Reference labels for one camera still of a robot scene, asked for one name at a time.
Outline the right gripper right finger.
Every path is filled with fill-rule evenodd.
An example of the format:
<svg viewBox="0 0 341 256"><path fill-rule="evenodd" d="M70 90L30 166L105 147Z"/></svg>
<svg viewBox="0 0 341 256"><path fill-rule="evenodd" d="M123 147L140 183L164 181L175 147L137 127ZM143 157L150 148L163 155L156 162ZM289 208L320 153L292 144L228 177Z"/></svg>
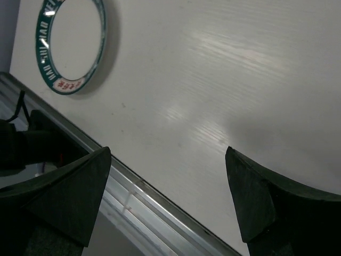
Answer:
<svg viewBox="0 0 341 256"><path fill-rule="evenodd" d="M289 179L232 147L225 162L250 255L340 255L340 195Z"/></svg>

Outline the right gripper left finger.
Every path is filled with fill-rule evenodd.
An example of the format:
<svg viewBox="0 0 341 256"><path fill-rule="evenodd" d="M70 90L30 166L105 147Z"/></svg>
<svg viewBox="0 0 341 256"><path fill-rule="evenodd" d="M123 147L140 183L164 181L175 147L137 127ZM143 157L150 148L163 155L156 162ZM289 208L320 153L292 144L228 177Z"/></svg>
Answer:
<svg viewBox="0 0 341 256"><path fill-rule="evenodd" d="M111 167L107 147L1 188L1 255L81 255Z"/></svg>

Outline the white plate teal rim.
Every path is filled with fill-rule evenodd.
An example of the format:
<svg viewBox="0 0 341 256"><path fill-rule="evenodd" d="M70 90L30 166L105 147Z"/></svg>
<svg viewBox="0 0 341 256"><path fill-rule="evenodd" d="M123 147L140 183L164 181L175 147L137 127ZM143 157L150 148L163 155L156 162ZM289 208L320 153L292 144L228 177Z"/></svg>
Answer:
<svg viewBox="0 0 341 256"><path fill-rule="evenodd" d="M88 84L104 54L107 30L104 1L43 1L35 54L48 88L70 95Z"/></svg>

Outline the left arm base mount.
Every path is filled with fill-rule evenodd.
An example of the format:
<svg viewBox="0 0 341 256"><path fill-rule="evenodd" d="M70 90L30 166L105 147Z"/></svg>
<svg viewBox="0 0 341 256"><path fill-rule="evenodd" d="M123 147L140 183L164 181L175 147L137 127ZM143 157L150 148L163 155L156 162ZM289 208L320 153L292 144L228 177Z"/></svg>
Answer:
<svg viewBox="0 0 341 256"><path fill-rule="evenodd" d="M18 131L12 123L23 110L28 129ZM28 111L21 91L14 114L1 119L1 176L18 174L27 165L50 162L56 167L70 164L88 152L40 110Z"/></svg>

